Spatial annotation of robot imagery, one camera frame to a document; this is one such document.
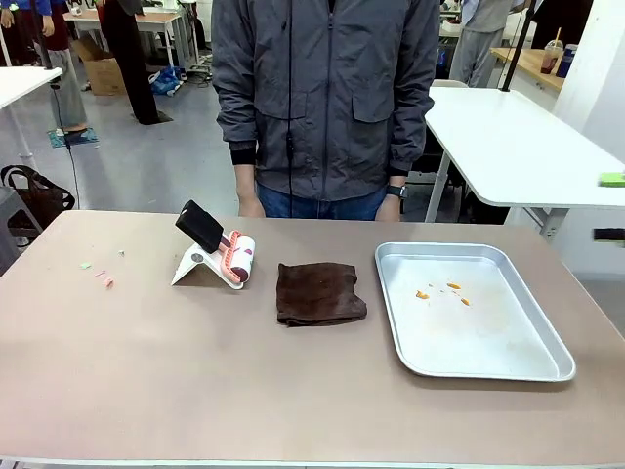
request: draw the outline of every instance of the person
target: person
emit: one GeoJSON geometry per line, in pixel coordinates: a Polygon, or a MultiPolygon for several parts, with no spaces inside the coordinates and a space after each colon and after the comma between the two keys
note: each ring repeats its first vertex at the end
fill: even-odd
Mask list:
{"type": "Polygon", "coordinates": [[[218,123],[240,215],[399,220],[433,105],[439,8],[213,1],[218,123]]]}
{"type": "Polygon", "coordinates": [[[501,46],[508,15],[521,12],[529,3],[529,0],[464,0],[463,28],[449,79],[462,81],[471,88],[486,88],[495,68],[490,48],[501,46]]]}
{"type": "MultiPolygon", "coordinates": [[[[15,18],[9,9],[14,1],[1,0],[0,3],[2,5],[0,23],[8,29],[15,24],[15,18]]],[[[88,128],[87,113],[71,61],[69,34],[63,18],[63,11],[66,8],[64,0],[36,1],[37,13],[43,19],[42,24],[37,24],[37,16],[32,15],[28,0],[18,0],[17,4],[27,36],[33,42],[37,54],[42,57],[42,45],[38,43],[35,27],[41,27],[45,42],[43,47],[48,51],[52,67],[62,70],[59,81],[54,83],[54,88],[50,91],[50,101],[57,128],[62,130],[64,137],[71,143],[88,142],[85,135],[88,128]]]]}
{"type": "Polygon", "coordinates": [[[130,105],[140,124],[164,122],[167,116],[156,109],[147,80],[146,58],[135,15],[142,15],[141,0],[96,0],[102,33],[115,56],[130,105]]]}
{"type": "Polygon", "coordinates": [[[593,0],[568,0],[564,7],[558,0],[545,0],[533,18],[536,32],[531,48],[544,49],[556,38],[559,28],[564,45],[579,44],[592,7],[593,0]]]}

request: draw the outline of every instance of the gray floor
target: gray floor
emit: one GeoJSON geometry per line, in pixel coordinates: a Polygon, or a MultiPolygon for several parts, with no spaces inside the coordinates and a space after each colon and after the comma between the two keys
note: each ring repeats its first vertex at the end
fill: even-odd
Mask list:
{"type": "MultiPolygon", "coordinates": [[[[79,76],[82,68],[77,67],[79,76]]],[[[81,208],[143,212],[178,212],[193,198],[216,216],[235,215],[234,175],[228,146],[215,122],[219,108],[212,89],[185,85],[174,97],[157,97],[158,107],[174,122],[144,127],[131,115],[126,97],[84,93],[98,145],[73,148],[81,208]]],[[[71,161],[65,148],[52,149],[46,131],[54,127],[48,89],[40,88],[13,105],[37,168],[52,181],[75,192],[71,161]]],[[[18,146],[0,111],[0,165],[20,163],[18,146]]],[[[417,177],[429,182],[432,175],[417,177]]],[[[410,186],[404,220],[420,222],[432,186],[410,186]]],[[[443,194],[438,222],[455,222],[459,191],[443,194]]],[[[598,304],[625,331],[625,282],[584,282],[598,304]]]]}

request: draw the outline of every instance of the black bag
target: black bag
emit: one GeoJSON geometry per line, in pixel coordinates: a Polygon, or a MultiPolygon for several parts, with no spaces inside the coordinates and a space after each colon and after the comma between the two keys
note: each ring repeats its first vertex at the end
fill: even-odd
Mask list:
{"type": "MultiPolygon", "coordinates": [[[[11,165],[2,168],[0,181],[4,186],[18,192],[42,229],[50,225],[64,210],[71,210],[76,203],[68,190],[60,188],[28,166],[11,165]],[[24,176],[28,181],[28,189],[17,188],[14,176],[24,176]]],[[[31,227],[28,217],[22,212],[13,217],[9,223],[9,229],[31,227]]]]}

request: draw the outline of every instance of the white table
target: white table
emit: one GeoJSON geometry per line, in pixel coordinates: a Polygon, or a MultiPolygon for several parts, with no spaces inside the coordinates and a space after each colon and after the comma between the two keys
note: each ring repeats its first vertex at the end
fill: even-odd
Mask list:
{"type": "Polygon", "coordinates": [[[60,68],[46,70],[41,66],[0,67],[0,109],[62,73],[60,68]]]}
{"type": "Polygon", "coordinates": [[[522,207],[552,239],[570,208],[623,208],[625,190],[601,188],[625,165],[520,93],[432,88],[428,126],[444,148],[426,222],[433,222],[453,161],[489,205],[522,207]]]}
{"type": "MultiPolygon", "coordinates": [[[[7,64],[10,64],[9,58],[6,57],[6,59],[7,64]]],[[[24,164],[31,167],[35,166],[32,160],[32,153],[18,124],[17,117],[11,107],[9,107],[9,104],[61,76],[62,73],[63,71],[60,68],[46,70],[41,66],[0,67],[0,109],[7,107],[9,125],[12,127],[11,134],[17,136],[20,142],[19,157],[24,164]]]]}
{"type": "MultiPolygon", "coordinates": [[[[170,66],[174,66],[174,58],[172,56],[172,49],[175,47],[178,52],[179,64],[182,67],[189,68],[187,64],[187,57],[190,56],[187,44],[187,33],[184,21],[179,21],[182,16],[178,12],[154,12],[148,8],[144,9],[144,15],[136,15],[137,27],[141,32],[161,32],[165,36],[165,48],[167,49],[167,59],[170,66]],[[175,46],[172,46],[169,40],[168,30],[172,29],[174,37],[176,39],[175,46]]],[[[63,15],[65,21],[73,21],[76,29],[79,31],[100,31],[100,19],[98,18],[98,11],[96,9],[89,9],[82,12],[79,16],[74,16],[72,13],[65,13],[63,15]]],[[[196,55],[197,47],[195,44],[197,40],[193,37],[193,45],[196,55]]]]}

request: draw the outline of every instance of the silver baking tray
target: silver baking tray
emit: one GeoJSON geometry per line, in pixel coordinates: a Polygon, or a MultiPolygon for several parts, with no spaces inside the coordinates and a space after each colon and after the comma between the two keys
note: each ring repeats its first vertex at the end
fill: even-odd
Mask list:
{"type": "Polygon", "coordinates": [[[546,382],[575,375],[570,352],[499,249],[387,242],[375,262],[397,354],[415,373],[546,382]]]}

